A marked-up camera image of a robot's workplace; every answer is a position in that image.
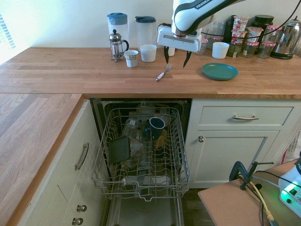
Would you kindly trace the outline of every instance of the green light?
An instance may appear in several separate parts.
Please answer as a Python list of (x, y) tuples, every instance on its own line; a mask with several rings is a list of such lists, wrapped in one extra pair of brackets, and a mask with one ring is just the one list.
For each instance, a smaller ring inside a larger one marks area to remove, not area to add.
[(293, 183), (286, 186), (284, 190), (281, 192), (281, 198), (286, 201), (287, 199), (290, 199), (290, 195), (288, 194), (291, 190), (295, 189), (299, 183), (297, 181), (293, 181)]

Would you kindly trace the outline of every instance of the white mug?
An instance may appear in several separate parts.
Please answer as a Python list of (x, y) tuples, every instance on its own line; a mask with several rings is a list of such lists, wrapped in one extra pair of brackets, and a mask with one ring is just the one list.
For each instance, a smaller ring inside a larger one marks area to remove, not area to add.
[(141, 59), (144, 62), (153, 62), (156, 59), (157, 46), (142, 45), (140, 46)]
[(215, 42), (212, 46), (212, 57), (215, 59), (224, 59), (229, 49), (229, 44), (226, 42)]

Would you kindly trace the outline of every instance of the fork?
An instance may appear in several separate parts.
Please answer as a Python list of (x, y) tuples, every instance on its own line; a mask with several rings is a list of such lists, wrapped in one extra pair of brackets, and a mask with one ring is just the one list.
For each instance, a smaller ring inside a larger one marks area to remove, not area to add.
[(166, 68), (165, 68), (165, 71), (163, 71), (159, 76), (158, 78), (156, 79), (156, 81), (160, 81), (160, 79), (163, 77), (163, 75), (165, 75), (166, 72), (170, 71), (171, 69), (171, 64), (167, 64)]

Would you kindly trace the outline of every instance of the wall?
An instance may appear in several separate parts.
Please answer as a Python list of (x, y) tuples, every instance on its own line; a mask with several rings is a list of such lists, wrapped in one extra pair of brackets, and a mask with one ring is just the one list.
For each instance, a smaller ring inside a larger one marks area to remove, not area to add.
[[(281, 24), (298, 0), (246, 0), (216, 14), (217, 21), (228, 16), (257, 14), (275, 16)], [(18, 43), (28, 47), (108, 47), (106, 15), (128, 15), (131, 47), (137, 46), (135, 16), (154, 16), (157, 24), (171, 22), (172, 0), (1, 0), (0, 12)], [(301, 19), (301, 6), (296, 12)]]

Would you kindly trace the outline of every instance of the window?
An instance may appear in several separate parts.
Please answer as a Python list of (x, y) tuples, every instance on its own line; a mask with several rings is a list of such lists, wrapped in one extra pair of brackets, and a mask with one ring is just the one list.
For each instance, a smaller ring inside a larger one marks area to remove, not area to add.
[(18, 54), (13, 37), (10, 35), (9, 30), (5, 24), (4, 19), (0, 13), (0, 64), (9, 60)]

